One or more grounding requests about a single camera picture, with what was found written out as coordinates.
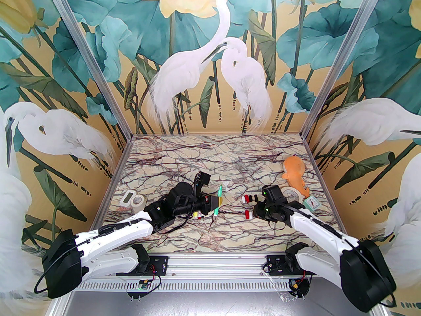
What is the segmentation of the green pen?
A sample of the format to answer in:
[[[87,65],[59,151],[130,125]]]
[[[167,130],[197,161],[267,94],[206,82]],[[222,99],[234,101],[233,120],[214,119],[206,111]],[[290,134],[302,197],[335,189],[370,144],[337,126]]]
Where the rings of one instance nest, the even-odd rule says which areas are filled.
[[[223,192],[223,187],[222,187],[222,185],[220,185],[219,190],[217,191],[217,196],[220,196],[221,197],[221,202],[220,202],[221,205],[222,205],[222,201],[223,201],[222,192]],[[214,216],[217,216],[219,214],[219,209],[213,211],[213,215]]]

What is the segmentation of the small green white card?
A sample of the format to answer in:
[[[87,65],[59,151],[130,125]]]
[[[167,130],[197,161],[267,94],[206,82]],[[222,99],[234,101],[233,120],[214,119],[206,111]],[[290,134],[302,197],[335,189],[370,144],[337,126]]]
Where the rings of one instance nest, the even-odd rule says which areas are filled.
[[[322,206],[320,201],[316,197],[314,197],[314,195],[310,195],[307,198],[305,198],[303,201],[303,205],[311,212],[315,212]]]

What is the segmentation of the orange plush toy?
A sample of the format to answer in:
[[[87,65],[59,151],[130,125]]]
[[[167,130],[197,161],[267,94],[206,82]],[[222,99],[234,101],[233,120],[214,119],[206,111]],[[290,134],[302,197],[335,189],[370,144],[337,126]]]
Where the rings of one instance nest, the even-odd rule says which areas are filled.
[[[304,184],[303,176],[305,173],[305,164],[299,156],[289,156],[283,161],[284,173],[282,178],[288,184],[296,189],[304,198],[310,196],[310,190]]]

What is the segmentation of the perforated metal strip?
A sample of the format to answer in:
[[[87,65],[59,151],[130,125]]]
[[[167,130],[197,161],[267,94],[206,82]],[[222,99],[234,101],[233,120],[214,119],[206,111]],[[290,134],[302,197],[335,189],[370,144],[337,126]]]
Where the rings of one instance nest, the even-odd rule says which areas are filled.
[[[149,289],[139,290],[140,280],[149,280]],[[250,279],[175,279],[175,278],[108,278],[92,279],[83,282],[75,291],[86,292],[289,292],[288,279],[250,278]]]

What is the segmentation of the grey metal base sheet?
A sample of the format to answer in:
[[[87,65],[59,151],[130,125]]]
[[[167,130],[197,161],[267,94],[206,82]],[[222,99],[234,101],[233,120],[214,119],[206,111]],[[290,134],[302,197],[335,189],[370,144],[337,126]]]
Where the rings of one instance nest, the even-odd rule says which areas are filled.
[[[152,293],[131,299],[124,293],[77,292],[61,316],[368,316],[338,295],[327,301],[283,301],[276,293]]]

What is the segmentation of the aluminium table side rail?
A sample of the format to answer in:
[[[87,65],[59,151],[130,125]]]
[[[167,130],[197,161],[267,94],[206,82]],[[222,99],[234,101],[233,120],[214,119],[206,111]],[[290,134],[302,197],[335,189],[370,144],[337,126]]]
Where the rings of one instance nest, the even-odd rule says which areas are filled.
[[[341,231],[342,232],[346,232],[346,228],[345,228],[345,226],[343,224],[343,221],[342,221],[342,219],[340,217],[340,214],[338,212],[338,209],[335,206],[335,203],[333,201],[333,198],[332,198],[332,196],[331,196],[331,194],[330,194],[330,192],[328,190],[328,187],[327,187],[327,185],[325,183],[325,180],[323,179],[323,176],[322,176],[322,174],[321,174],[321,172],[319,170],[319,167],[317,166],[317,163],[316,163],[316,161],[314,159],[314,156],[313,156],[313,154],[311,152],[311,149],[310,149],[307,141],[305,140],[305,138],[303,138],[301,136],[300,136],[300,138],[301,138],[301,141],[302,141],[302,143],[303,143],[303,145],[304,145],[304,147],[306,149],[306,152],[307,152],[307,154],[308,154],[308,156],[310,158],[310,162],[311,162],[311,164],[314,167],[315,173],[316,173],[316,175],[317,175],[317,177],[318,177],[318,179],[320,181],[320,184],[321,184],[321,187],[323,189],[323,192],[324,192],[324,194],[325,194],[325,196],[327,198],[327,201],[328,201],[328,203],[329,203],[329,205],[330,205],[330,207],[331,207],[331,209],[333,211],[333,214],[334,214],[334,216],[335,216],[335,218],[337,220],[337,223],[338,223]]]
[[[105,216],[108,212],[108,209],[111,205],[112,199],[114,197],[114,193],[116,191],[117,185],[121,179],[122,172],[124,170],[125,164],[127,162],[127,159],[129,157],[129,154],[132,150],[132,145],[134,141],[134,135],[128,140],[121,158],[119,162],[117,163],[116,170],[114,172],[114,175],[107,187],[107,190],[105,191],[104,197],[102,199],[102,202],[99,206],[99,209],[97,210],[96,216],[93,220],[93,223],[91,225],[91,230],[96,230],[97,228],[102,226],[102,223],[104,222]]]

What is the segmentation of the aluminium table edge rail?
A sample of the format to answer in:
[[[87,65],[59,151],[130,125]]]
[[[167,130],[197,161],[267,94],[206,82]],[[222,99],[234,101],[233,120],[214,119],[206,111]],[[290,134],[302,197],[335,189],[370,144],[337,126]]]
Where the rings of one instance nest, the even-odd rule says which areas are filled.
[[[151,254],[152,256],[167,256],[166,276],[161,278],[193,278],[193,279],[218,279],[218,278],[264,278],[270,275],[265,273],[262,266],[266,263],[266,253],[200,253],[200,254]],[[138,265],[138,255],[133,250],[116,251],[104,255],[95,255],[82,262],[83,268],[88,272],[83,275],[82,281],[92,279],[107,279],[117,276],[116,273],[131,272]],[[293,278],[295,276],[273,276]]]

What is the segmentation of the aluminium frame post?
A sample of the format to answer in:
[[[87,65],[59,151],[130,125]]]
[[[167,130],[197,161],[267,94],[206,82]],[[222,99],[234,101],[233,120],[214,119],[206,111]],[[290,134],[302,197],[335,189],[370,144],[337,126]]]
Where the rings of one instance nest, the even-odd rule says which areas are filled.
[[[125,120],[122,111],[117,104],[117,101],[104,78],[104,75],[99,67],[97,60],[94,57],[93,51],[86,42],[85,36],[75,18],[75,15],[71,9],[67,0],[53,0],[54,5],[56,6],[60,16],[63,19],[66,27],[69,30],[73,40],[75,41],[78,50],[80,51],[81,56],[83,57],[90,73],[92,74],[93,79],[97,83],[99,90],[103,94],[105,100],[107,101],[110,110],[115,115],[120,128],[122,129],[122,134],[127,140],[132,138],[132,131]]]
[[[310,129],[315,124],[316,118],[320,114],[334,83],[339,78],[341,72],[343,72],[345,69],[345,65],[350,55],[352,54],[355,45],[359,40],[364,27],[366,26],[367,21],[369,20],[370,15],[372,14],[378,1],[379,0],[362,0],[362,3],[356,12],[356,15],[349,27],[348,32],[346,33],[341,47],[338,50],[338,54],[336,55],[333,64],[320,88],[320,92],[299,132],[303,141],[305,141],[308,133],[310,132]]]

